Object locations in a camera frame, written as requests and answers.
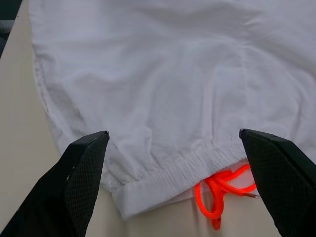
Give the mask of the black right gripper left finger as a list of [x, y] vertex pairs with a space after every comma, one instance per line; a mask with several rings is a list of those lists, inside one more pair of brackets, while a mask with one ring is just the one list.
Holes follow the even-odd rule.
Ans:
[[85, 237], [98, 196], [109, 133], [71, 143], [34, 185], [0, 237]]

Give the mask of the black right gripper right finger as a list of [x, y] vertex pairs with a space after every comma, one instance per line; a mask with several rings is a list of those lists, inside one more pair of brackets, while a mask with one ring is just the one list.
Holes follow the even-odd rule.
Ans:
[[316, 164], [293, 142], [241, 129], [259, 195], [282, 237], [316, 237]]

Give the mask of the orange clothes hanger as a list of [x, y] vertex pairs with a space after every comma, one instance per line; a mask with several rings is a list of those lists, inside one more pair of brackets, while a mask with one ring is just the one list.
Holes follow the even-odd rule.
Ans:
[[194, 192], [196, 204], [200, 212], [206, 218], [210, 219], [214, 230], [218, 231], [221, 228], [222, 214], [224, 211], [224, 197], [226, 194], [233, 194], [239, 197], [257, 197], [257, 195], [252, 193], [256, 189], [255, 183], [252, 183], [250, 186], [244, 188], [236, 188], [229, 183], [231, 180], [240, 177], [248, 170], [250, 170], [250, 165], [247, 163], [235, 171], [220, 171], [204, 179], [204, 182], [213, 195], [213, 204], [211, 210], [208, 210], [203, 204], [201, 196], [201, 183], [197, 183], [195, 185]]

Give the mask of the white cloth garment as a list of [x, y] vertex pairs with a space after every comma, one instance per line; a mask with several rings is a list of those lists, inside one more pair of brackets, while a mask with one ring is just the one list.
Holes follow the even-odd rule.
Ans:
[[316, 0], [29, 0], [29, 18], [57, 147], [109, 132], [123, 219], [240, 165], [242, 128], [316, 162]]

